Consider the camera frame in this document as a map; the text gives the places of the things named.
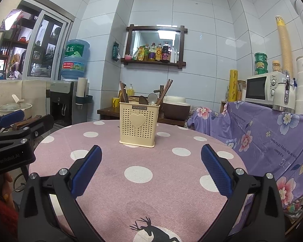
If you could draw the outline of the left hand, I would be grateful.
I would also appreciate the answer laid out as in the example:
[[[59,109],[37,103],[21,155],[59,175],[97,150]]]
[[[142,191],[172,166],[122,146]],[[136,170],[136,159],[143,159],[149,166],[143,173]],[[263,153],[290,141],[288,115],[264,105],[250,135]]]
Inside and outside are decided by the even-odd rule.
[[[0,175],[0,200],[8,207],[14,207],[11,189],[12,177],[9,173]]]

